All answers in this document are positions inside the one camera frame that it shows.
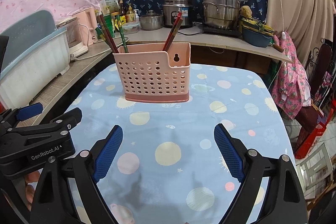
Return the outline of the person's left hand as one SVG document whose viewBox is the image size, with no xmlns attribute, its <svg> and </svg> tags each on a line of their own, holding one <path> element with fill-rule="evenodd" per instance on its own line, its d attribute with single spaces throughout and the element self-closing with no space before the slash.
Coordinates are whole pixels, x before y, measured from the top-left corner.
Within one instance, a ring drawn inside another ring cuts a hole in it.
<svg viewBox="0 0 336 224">
<path fill-rule="evenodd" d="M 33 198 L 35 194 L 34 187 L 31 185 L 33 182 L 38 182 L 40 178 L 40 172 L 34 171 L 33 173 L 25 175 L 25 193 L 26 193 L 26 200 L 27 200 L 27 207 L 30 209 L 33 203 Z"/>
</svg>

